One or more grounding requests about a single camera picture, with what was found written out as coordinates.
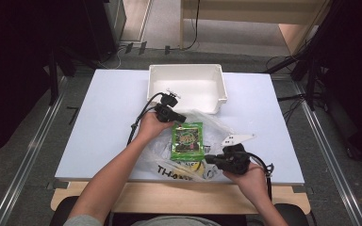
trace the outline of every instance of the clear plastic bag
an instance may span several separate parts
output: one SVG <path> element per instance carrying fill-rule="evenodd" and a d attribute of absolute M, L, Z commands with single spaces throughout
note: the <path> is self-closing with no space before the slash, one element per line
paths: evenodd
<path fill-rule="evenodd" d="M 222 141 L 234 131 L 218 118 L 199 110 L 178 112 L 187 117 L 186 122 L 203 123 L 203 142 L 206 154 L 222 153 Z M 146 146 L 140 156 L 141 164 L 152 173 L 164 179 L 206 182 L 216 178 L 221 172 L 215 165 L 201 162 L 172 161 L 172 130 L 163 131 Z"/>

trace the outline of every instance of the green packet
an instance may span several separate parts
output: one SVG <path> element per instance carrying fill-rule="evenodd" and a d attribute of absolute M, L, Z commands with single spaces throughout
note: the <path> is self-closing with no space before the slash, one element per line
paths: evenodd
<path fill-rule="evenodd" d="M 201 122 L 173 126 L 171 160 L 199 162 L 205 158 L 202 127 Z"/>

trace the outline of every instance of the person's right arm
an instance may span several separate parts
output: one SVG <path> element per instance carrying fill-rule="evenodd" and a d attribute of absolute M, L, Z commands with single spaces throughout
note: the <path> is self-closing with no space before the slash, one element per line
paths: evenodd
<path fill-rule="evenodd" d="M 236 175 L 227 171 L 223 174 L 238 185 L 242 194 L 255 206 L 267 226 L 287 225 L 267 193 L 266 178 L 263 169 L 255 163 L 249 164 L 248 171 Z"/>

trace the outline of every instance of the table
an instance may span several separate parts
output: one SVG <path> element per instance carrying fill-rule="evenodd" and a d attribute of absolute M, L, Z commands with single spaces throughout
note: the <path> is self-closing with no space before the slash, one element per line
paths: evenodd
<path fill-rule="evenodd" d="M 181 0 L 180 48 L 184 19 L 196 19 L 197 0 Z M 201 0 L 199 20 L 279 24 L 292 55 L 327 13 L 329 0 Z"/>
<path fill-rule="evenodd" d="M 146 104 L 148 77 L 148 71 L 96 70 L 56 173 L 59 180 L 70 181 L 70 187 L 56 190 L 53 208 L 62 197 L 79 195 L 85 183 L 125 147 L 131 131 L 130 125 Z M 276 101 L 270 76 L 258 73 L 224 73 L 223 79 L 228 101 L 216 116 L 240 134 L 256 134 L 256 138 L 242 144 L 247 151 L 260 156 L 265 163 L 275 165 L 271 179 L 275 185 L 274 201 L 295 202 L 296 199 L 296 203 L 301 202 L 299 205 L 306 211 L 309 210 L 305 193 L 294 193 L 291 190 L 291 186 L 302 186 L 304 178 Z M 158 194 L 155 201 L 150 200 L 149 197 L 155 192 Z M 174 181 L 159 177 L 139 164 L 134 168 L 122 198 L 116 203 L 117 207 L 113 208 L 120 212 L 182 212 L 172 202 L 174 199 L 166 199 L 165 196 L 160 199 L 159 195 L 162 194 L 178 194 L 173 195 L 178 203 L 183 202 L 183 199 L 179 200 L 181 197 L 190 197 L 192 201 L 199 203 L 197 209 L 202 209 L 199 205 L 213 205 L 208 200 L 219 197 L 244 206 L 242 212 L 252 212 L 253 208 L 246 199 L 242 199 L 237 187 L 223 176 L 210 185 Z M 166 202 L 173 206 L 173 210 L 160 207 Z M 224 208 L 205 209 L 213 213 L 231 213 Z"/>

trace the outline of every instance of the white tray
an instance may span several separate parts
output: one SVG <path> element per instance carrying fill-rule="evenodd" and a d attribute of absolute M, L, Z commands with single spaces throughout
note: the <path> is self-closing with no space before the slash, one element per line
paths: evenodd
<path fill-rule="evenodd" d="M 175 111 L 198 109 L 207 114 L 216 114 L 227 102 L 227 92 L 219 64 L 173 64 L 151 65 L 147 100 L 158 92 L 169 89 L 181 96 Z M 159 103 L 160 96 L 154 99 Z"/>

